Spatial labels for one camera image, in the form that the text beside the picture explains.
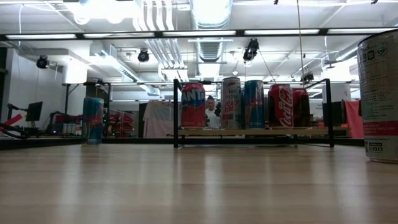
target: blue can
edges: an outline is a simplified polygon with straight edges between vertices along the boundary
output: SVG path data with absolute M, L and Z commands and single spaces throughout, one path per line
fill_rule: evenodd
M 266 127 L 264 111 L 264 83 L 260 80 L 244 84 L 244 117 L 246 129 L 264 129 Z
M 99 145 L 102 143 L 103 115 L 103 99 L 85 98 L 81 136 L 87 145 Z

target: coca-cola logo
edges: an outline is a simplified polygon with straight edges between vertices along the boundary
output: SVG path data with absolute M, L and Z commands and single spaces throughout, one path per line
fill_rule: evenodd
M 283 111 L 283 117 L 279 122 L 285 127 L 293 126 L 293 90 L 289 86 L 279 88 L 279 109 Z

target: computer monitor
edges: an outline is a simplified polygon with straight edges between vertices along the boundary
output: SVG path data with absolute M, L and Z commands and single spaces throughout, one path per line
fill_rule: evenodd
M 27 108 L 26 121 L 39 121 L 43 102 L 31 103 Z

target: black spotlight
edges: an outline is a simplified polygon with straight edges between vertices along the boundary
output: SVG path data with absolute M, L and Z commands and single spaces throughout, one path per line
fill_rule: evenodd
M 149 61 L 149 54 L 147 49 L 141 49 L 141 51 L 138 54 L 138 61 L 140 62 Z
M 257 55 L 257 51 L 259 50 L 259 42 L 257 39 L 250 39 L 249 45 L 244 50 L 243 60 L 245 62 L 251 61 Z
M 36 63 L 37 68 L 46 69 L 49 67 L 49 61 L 47 60 L 47 56 L 41 55 Z

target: metal rack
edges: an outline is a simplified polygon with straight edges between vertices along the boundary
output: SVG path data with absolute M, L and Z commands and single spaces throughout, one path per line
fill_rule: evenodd
M 326 106 L 328 111 L 328 127 L 326 129 L 278 129 L 278 130 L 179 130 L 178 128 L 178 90 L 182 90 L 182 84 L 174 80 L 174 148 L 186 144 L 329 144 L 335 146 L 333 129 L 331 88 L 330 80 L 323 79 L 305 87 L 309 89 L 315 85 L 325 82 L 326 84 Z M 289 134 L 293 138 L 222 138 L 223 136 L 269 136 Z M 298 138 L 299 134 L 323 134 L 328 135 L 325 139 Z M 187 136 L 202 136 L 202 138 L 186 138 Z M 220 136 L 221 138 L 203 138 L 203 136 Z

